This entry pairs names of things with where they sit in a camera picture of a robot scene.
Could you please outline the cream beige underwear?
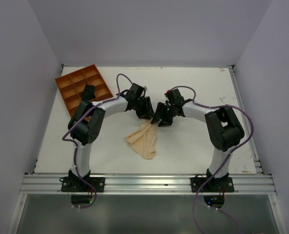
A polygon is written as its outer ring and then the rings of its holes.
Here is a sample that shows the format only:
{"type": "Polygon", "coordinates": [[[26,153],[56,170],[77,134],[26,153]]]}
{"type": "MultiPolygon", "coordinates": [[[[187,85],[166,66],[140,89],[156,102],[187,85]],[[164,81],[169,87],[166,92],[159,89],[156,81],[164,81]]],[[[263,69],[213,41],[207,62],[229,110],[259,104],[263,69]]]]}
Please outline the cream beige underwear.
{"type": "Polygon", "coordinates": [[[144,120],[134,133],[125,137],[128,145],[143,159],[152,160],[156,155],[157,125],[144,120]]]}

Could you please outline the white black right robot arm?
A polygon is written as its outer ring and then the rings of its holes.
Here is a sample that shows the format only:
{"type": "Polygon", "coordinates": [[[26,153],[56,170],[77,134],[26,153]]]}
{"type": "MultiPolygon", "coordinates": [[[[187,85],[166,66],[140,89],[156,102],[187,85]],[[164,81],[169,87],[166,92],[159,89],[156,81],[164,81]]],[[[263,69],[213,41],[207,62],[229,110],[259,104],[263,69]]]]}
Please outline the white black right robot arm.
{"type": "Polygon", "coordinates": [[[221,190],[228,182],[231,151],[245,136],[233,108],[228,105],[210,107],[197,104],[193,99],[185,99],[177,88],[167,91],[165,97],[164,103],[157,104],[151,123],[157,123],[159,127],[170,126],[176,116],[204,122],[214,151],[206,177],[195,176],[192,187],[201,188],[202,192],[221,190]]]}

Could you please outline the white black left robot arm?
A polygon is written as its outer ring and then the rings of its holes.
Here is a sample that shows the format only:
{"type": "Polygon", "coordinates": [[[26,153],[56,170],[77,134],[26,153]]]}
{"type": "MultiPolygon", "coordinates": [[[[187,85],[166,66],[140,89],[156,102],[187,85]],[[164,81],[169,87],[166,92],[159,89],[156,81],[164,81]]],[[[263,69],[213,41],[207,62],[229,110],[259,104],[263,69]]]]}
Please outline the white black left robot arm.
{"type": "Polygon", "coordinates": [[[97,102],[92,102],[94,91],[95,86],[85,85],[82,100],[68,124],[66,136],[71,136],[75,150],[68,176],[61,179],[64,192],[94,190],[89,166],[91,148],[106,117],[130,110],[134,110],[139,119],[154,117],[150,97],[145,95],[146,88],[140,85],[132,83],[129,89],[119,92],[116,97],[97,102]]]}

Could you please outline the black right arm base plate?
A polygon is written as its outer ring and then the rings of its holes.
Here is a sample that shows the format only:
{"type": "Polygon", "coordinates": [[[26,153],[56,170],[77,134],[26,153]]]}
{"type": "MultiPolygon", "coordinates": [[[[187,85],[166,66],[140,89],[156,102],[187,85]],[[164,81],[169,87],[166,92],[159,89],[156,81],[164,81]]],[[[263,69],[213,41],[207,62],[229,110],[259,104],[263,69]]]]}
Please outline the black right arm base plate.
{"type": "MultiPolygon", "coordinates": [[[[198,189],[205,183],[207,177],[191,177],[190,178],[190,186],[191,191],[196,193],[198,189]]],[[[235,191],[233,180],[231,177],[226,178],[213,178],[211,179],[205,186],[200,190],[201,193],[233,193],[235,191]]]]}

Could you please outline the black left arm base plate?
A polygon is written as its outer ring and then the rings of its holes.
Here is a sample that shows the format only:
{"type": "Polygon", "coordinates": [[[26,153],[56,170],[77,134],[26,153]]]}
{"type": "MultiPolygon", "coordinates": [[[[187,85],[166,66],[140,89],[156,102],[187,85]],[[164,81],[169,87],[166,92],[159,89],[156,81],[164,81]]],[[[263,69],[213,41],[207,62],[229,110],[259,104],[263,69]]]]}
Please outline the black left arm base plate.
{"type": "MultiPolygon", "coordinates": [[[[104,177],[86,177],[84,178],[84,180],[90,185],[92,185],[95,188],[96,192],[104,192],[104,177]]],[[[71,178],[66,176],[60,178],[59,181],[62,183],[62,192],[84,193],[92,191],[91,187],[83,183],[80,179],[72,180],[71,178]]]]}

